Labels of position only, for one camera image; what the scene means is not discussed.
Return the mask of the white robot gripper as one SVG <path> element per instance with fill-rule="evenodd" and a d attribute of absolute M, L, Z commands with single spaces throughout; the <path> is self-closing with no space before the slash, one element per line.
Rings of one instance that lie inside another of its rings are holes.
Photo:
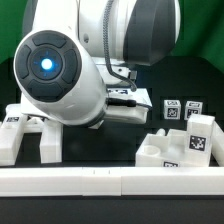
<path fill-rule="evenodd" d="M 135 92 L 129 88 L 109 88 L 105 115 L 91 129 L 98 129 L 104 121 L 144 124 L 151 109 L 146 88 L 138 88 Z"/>

